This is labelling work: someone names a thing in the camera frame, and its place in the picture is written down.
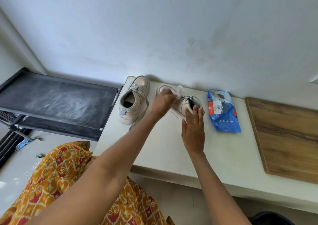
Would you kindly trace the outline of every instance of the beige sneaker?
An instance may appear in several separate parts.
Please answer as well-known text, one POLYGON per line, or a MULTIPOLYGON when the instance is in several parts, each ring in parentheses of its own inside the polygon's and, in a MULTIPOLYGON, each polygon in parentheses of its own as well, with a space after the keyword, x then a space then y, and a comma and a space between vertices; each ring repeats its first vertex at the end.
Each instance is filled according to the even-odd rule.
MULTIPOLYGON (((157 88, 156 96, 158 96, 164 89, 170 89, 173 92, 173 94, 177 95, 177 91, 174 90, 172 87, 163 85, 157 88)), ((185 108, 189 109, 193 117, 192 109, 195 105, 197 106, 198 110, 200 107, 202 107, 202 103, 197 97, 182 95, 181 100, 175 101, 173 103, 172 107, 170 108, 170 111, 174 113, 180 119, 180 121, 182 121, 183 119, 185 119, 185 108)))
POLYGON ((147 96, 150 90, 149 79, 138 76, 119 101, 119 119, 124 124, 136 124, 149 106, 147 96))

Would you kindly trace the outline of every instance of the white countertop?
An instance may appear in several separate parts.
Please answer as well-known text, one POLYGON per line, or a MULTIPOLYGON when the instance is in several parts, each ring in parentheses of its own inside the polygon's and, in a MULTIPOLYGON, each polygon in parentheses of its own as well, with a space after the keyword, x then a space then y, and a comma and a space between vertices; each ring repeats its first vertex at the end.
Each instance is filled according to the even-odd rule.
MULTIPOLYGON (((133 79, 127 78, 93 155, 100 155, 128 132, 129 125, 119 121, 118 102, 133 79)), ((150 82, 149 106, 156 96, 156 88, 161 85, 163 83, 150 82)), ((242 132, 217 132, 207 112, 207 92, 185 88, 184 93, 198 97, 203 103, 206 111, 204 151, 232 195, 318 213, 317 184, 264 172, 244 99, 233 98, 242 132)), ((197 174, 181 139, 181 122, 171 112, 156 124, 134 166, 135 172, 140 170, 141 175, 198 187, 197 174)))

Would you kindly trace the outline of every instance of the wood grain panel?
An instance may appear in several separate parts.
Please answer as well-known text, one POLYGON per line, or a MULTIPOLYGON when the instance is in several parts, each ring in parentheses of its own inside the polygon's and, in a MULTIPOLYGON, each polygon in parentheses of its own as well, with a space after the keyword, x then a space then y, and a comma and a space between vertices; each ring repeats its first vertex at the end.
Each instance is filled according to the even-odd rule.
POLYGON ((318 111, 246 98, 266 173, 318 184, 318 111))

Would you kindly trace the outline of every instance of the hand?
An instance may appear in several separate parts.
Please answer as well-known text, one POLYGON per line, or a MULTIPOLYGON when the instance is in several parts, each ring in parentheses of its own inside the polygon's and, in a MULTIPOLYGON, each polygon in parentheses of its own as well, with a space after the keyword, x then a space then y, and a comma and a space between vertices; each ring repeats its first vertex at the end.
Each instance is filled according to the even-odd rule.
POLYGON ((182 120, 182 133, 181 137, 185 148, 187 149, 189 155, 194 154, 204 154, 204 124, 203 124, 203 109, 199 108, 199 114, 197 111, 197 106, 193 107, 193 121, 191 118, 191 113, 188 108, 185 109, 185 116, 187 122, 182 120))
POLYGON ((160 95, 154 99, 149 114, 154 114, 158 119, 161 119, 171 108, 176 97, 170 89, 162 90, 160 95))

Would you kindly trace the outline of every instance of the floor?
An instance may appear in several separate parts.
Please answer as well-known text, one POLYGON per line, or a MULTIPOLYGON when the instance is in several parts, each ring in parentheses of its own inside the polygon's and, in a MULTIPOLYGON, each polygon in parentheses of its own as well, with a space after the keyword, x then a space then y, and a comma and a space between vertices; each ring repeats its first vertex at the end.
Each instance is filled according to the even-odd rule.
MULTIPOLYGON (((54 147, 67 142, 82 140, 74 137, 34 131, 33 136, 41 136, 43 141, 33 141, 20 151, 15 152, 0 170, 0 215, 18 197, 32 172, 41 161, 38 153, 48 153, 54 147)), ((97 142, 91 142, 93 151, 97 142)), ((144 188, 158 203, 165 217, 171 216, 179 225, 211 224, 209 213, 200 189, 185 187, 173 183, 144 178, 130 173, 129 176, 144 188)), ((296 225, 318 224, 318 214, 278 207, 262 202, 234 197, 247 216, 260 211, 274 211, 284 215, 296 225)))

